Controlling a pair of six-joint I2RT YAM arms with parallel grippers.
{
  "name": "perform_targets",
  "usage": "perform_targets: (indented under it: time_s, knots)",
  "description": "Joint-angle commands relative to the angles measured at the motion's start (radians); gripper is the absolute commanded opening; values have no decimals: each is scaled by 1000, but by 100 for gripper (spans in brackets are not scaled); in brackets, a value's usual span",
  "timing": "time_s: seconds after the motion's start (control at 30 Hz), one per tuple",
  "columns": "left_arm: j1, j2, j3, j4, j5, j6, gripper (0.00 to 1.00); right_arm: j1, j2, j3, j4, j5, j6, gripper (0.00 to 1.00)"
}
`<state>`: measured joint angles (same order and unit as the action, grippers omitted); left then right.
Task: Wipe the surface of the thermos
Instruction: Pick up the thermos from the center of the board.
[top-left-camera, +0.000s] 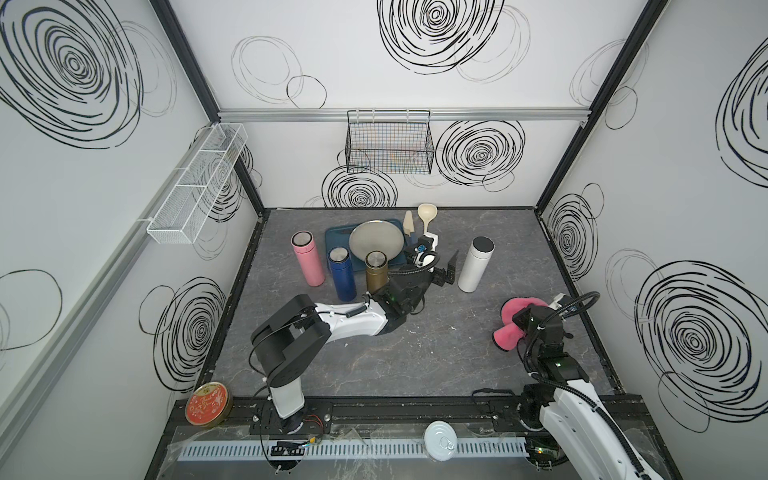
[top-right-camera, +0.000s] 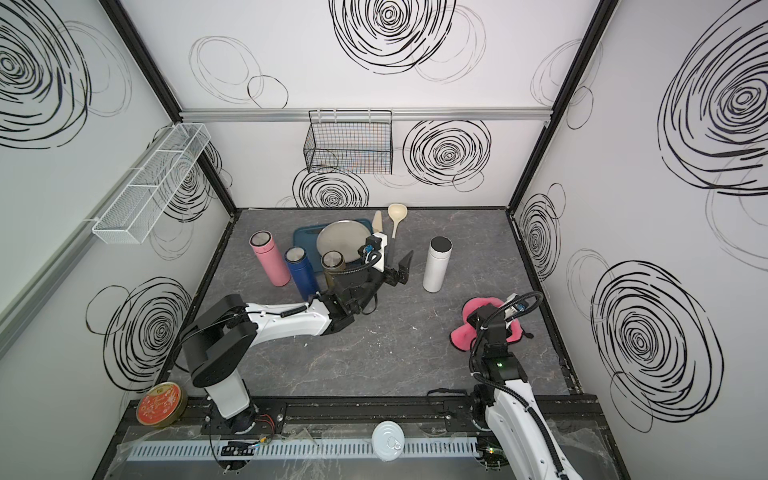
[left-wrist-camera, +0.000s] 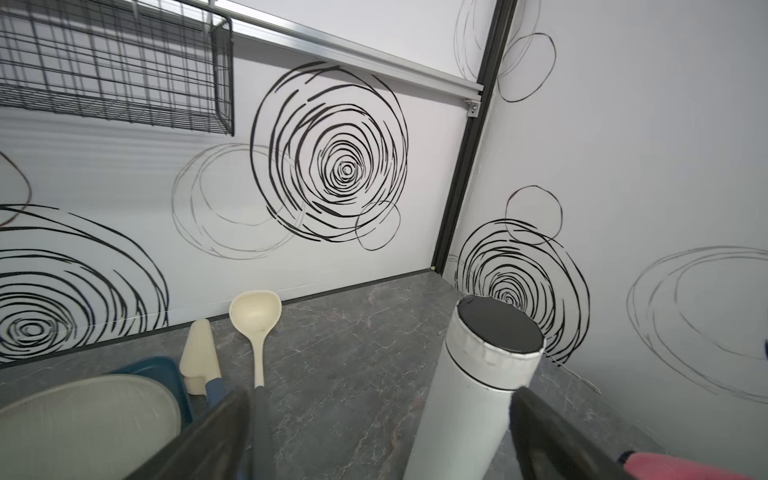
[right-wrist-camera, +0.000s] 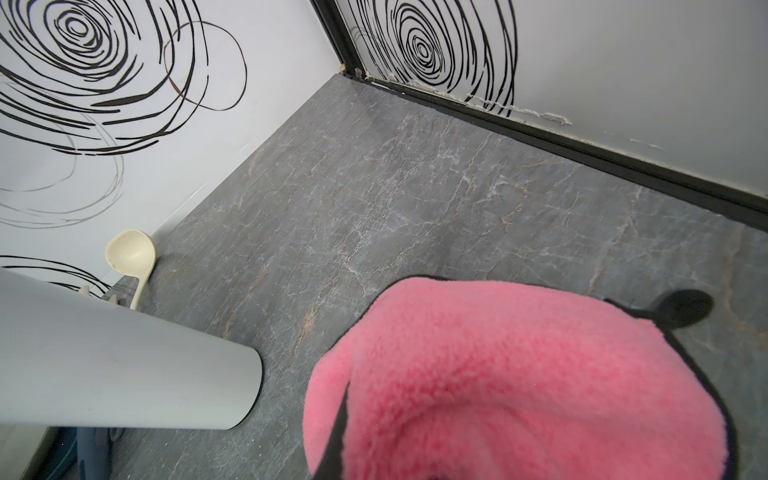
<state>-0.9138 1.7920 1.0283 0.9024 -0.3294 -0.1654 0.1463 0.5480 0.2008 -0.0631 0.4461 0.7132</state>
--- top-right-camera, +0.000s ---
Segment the gold thermos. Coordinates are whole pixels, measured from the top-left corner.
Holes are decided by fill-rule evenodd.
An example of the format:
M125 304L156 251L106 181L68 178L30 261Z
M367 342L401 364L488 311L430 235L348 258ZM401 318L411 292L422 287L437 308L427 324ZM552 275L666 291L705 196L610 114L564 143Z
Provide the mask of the gold thermos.
M331 290L334 286L336 275L342 273L346 269L344 256L337 250L329 250L322 255L321 265L327 289Z

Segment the blue thermos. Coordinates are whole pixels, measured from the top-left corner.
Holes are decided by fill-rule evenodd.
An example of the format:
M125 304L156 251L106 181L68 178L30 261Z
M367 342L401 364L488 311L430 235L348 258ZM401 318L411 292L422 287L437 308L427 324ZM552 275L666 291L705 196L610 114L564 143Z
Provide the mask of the blue thermos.
M319 284L306 251L294 246L286 251L284 259L302 299L309 301L319 291Z

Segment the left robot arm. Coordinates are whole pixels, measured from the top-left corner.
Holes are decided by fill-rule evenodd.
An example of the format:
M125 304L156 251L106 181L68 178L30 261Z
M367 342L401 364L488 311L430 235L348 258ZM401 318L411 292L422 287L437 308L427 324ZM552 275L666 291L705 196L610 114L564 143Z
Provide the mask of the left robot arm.
M363 266L335 276L331 289L314 293L294 304L246 303L238 294L224 296L180 334L180 347L192 383L212 400L220 417L253 418L256 408L237 371L249 348L294 336L336 334L355 321L377 297L383 284L397 286L409 280L413 253L396 269L374 266L378 253Z

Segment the pink thermos steel lid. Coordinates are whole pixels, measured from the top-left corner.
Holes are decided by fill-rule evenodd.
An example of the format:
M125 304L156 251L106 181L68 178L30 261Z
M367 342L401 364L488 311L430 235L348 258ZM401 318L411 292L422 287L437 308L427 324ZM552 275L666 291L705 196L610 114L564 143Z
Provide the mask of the pink thermos steel lid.
M286 286L291 273L281 255L273 235L266 230L253 233L249 244L270 282L276 287Z

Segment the pink microfiber cloth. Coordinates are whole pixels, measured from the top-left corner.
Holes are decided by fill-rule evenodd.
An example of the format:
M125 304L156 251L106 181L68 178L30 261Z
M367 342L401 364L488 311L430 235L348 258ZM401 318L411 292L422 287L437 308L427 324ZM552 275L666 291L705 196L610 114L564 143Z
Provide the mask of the pink microfiber cloth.
M502 304L503 301L496 297L474 297L467 300L462 306L462 325L454 329L449 335L449 341L452 346L459 351L468 352L477 337L476 324L478 316L475 312L482 307L491 306L498 308ZM505 313L508 333L506 341L510 344L520 341L524 336L524 330L520 325L520 321L511 317L513 313L514 310L512 308L508 309Z

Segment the white thermos black lid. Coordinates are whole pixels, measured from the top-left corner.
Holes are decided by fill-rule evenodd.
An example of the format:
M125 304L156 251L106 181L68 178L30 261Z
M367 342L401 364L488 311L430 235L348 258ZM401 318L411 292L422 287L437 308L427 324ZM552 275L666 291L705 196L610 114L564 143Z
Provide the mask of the white thermos black lid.
M442 288L452 249L447 237L435 236L430 240L422 282L427 292L437 293Z

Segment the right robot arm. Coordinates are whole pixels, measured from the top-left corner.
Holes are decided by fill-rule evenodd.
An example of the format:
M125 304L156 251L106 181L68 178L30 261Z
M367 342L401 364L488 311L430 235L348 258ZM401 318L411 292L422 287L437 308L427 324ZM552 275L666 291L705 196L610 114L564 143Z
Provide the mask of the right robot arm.
M544 295L515 294L500 306L470 314L470 375L480 384L481 421L498 441L517 479L579 479L545 421L520 361L510 350L507 324L535 311Z

